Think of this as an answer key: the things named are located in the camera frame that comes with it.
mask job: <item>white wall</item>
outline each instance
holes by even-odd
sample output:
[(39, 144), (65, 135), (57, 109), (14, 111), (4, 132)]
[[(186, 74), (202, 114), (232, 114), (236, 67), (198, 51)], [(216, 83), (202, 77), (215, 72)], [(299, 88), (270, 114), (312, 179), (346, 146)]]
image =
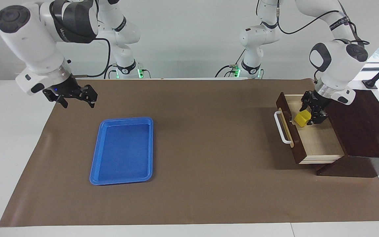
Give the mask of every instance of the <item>white wall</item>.
[[(0, 9), (26, 0), (0, 0)], [(372, 54), (379, 47), (379, 1), (342, 0), (359, 35), (371, 42)], [(260, 23), (255, 16), (256, 0), (121, 0), (127, 19), (141, 30), (141, 41), (131, 45), (135, 57), (153, 77), (213, 77), (218, 69), (234, 63), (242, 52), (239, 32)], [(293, 0), (281, 9), (281, 26), (296, 30), (312, 20), (302, 15)], [(312, 77), (308, 55), (317, 42), (332, 39), (328, 26), (317, 21), (307, 29), (279, 42), (263, 46), (265, 78)], [(71, 59), (74, 74), (97, 74), (106, 63), (107, 47), (59, 43)], [(0, 39), (0, 79), (14, 79), (23, 65)]]

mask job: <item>plastic tray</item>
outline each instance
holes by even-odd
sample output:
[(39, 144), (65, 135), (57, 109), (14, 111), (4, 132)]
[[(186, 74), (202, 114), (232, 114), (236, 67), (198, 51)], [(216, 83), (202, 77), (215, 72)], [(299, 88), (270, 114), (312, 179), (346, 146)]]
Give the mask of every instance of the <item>plastic tray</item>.
[(153, 174), (153, 120), (109, 119), (100, 124), (90, 172), (94, 185), (145, 182)]

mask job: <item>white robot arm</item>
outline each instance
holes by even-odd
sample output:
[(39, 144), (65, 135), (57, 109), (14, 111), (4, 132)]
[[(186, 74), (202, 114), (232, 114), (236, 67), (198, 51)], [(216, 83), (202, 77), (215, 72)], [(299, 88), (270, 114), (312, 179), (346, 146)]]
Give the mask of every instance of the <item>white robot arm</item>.
[(108, 39), (112, 45), (117, 74), (121, 79), (139, 78), (139, 64), (131, 49), (126, 46), (140, 40), (140, 31), (122, 14), (119, 0), (100, 1), (99, 20), (102, 22), (98, 37)]
[(246, 53), (238, 67), (240, 77), (257, 78), (262, 58), (262, 45), (277, 42), (282, 32), (277, 27), (277, 0), (261, 0), (257, 9), (261, 24), (249, 27), (241, 32), (239, 40), (245, 47)]
[(94, 107), (97, 93), (90, 85), (80, 87), (56, 42), (92, 42), (98, 33), (96, 0), (25, 3), (0, 11), (0, 35), (26, 63), (17, 77), (29, 95), (43, 91), (49, 101), (68, 106), (65, 98), (86, 101)]
[[(283, 0), (262, 0), (257, 9), (261, 25), (242, 31), (240, 40), (247, 53), (241, 61), (240, 76), (255, 78), (258, 75), (263, 51), (261, 45), (276, 42), (281, 38), (279, 24), (280, 4)], [(299, 11), (305, 15), (324, 20), (335, 40), (316, 44), (310, 52), (310, 62), (323, 72), (312, 92), (302, 98), (301, 111), (310, 107), (312, 123), (322, 123), (327, 114), (323, 111), (331, 100), (350, 105), (355, 91), (347, 85), (359, 73), (368, 54), (354, 26), (338, 0), (295, 0)]]

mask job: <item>yellow cube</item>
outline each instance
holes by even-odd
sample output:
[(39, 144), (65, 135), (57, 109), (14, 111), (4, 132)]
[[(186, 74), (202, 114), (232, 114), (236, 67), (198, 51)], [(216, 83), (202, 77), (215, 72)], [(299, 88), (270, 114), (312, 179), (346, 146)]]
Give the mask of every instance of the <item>yellow cube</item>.
[(311, 120), (311, 113), (308, 110), (299, 112), (295, 117), (295, 122), (301, 127), (305, 127), (309, 120)]

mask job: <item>drawer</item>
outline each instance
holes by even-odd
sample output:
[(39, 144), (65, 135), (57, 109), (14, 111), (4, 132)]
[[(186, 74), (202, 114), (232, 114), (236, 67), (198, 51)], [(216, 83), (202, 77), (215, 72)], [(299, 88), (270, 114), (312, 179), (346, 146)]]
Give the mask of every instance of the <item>drawer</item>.
[(292, 122), (302, 106), (301, 98), (281, 93), (276, 102), (275, 119), (282, 141), (291, 146), (298, 164), (331, 164), (345, 154), (330, 121), (305, 127)]

